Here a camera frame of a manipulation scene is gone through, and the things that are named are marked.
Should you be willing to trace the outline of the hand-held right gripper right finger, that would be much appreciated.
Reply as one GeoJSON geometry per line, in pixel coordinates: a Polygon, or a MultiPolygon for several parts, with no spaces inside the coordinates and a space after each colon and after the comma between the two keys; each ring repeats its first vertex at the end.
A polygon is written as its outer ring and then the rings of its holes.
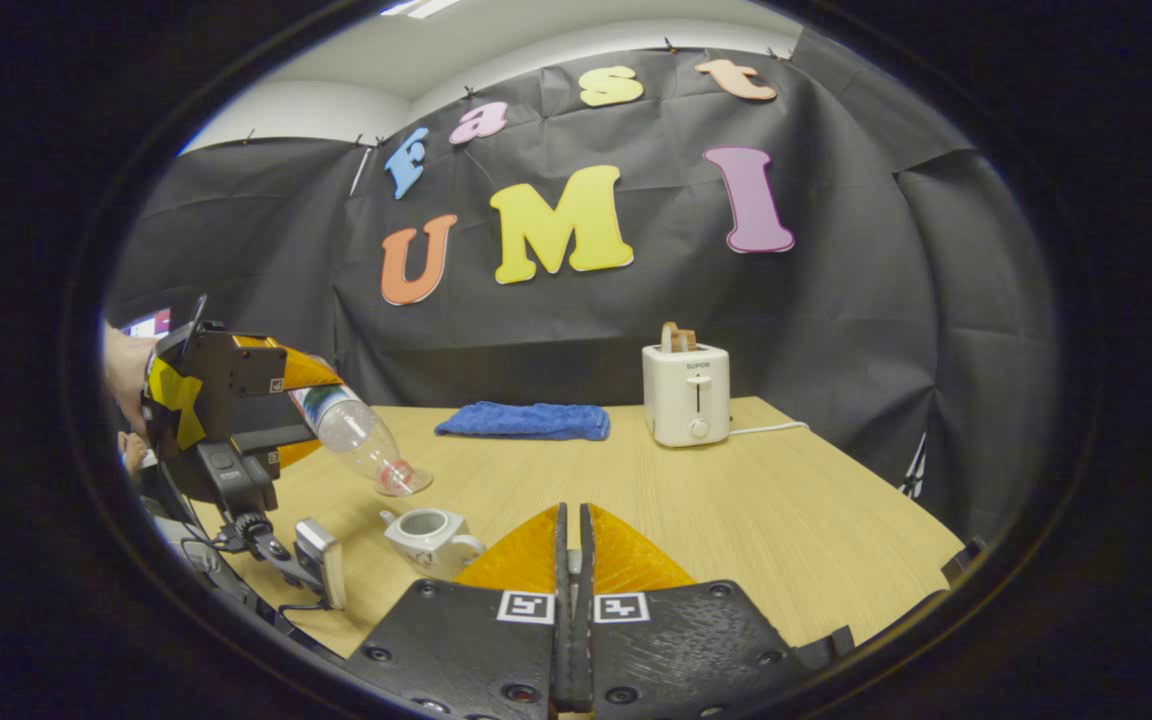
{"type": "Polygon", "coordinates": [[[803,664],[732,579],[699,582],[639,530],[579,509],[579,710],[596,719],[737,719],[803,664]]]}

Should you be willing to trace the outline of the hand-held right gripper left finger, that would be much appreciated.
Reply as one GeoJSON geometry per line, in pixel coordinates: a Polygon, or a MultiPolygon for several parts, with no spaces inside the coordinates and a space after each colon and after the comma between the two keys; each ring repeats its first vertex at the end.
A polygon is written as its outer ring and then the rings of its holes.
{"type": "Polygon", "coordinates": [[[556,719],[550,692],[566,598],[566,506],[538,516],[526,559],[502,577],[458,582],[485,553],[454,511],[417,509],[385,536],[419,578],[404,589],[344,667],[401,706],[460,719],[556,719]]]}

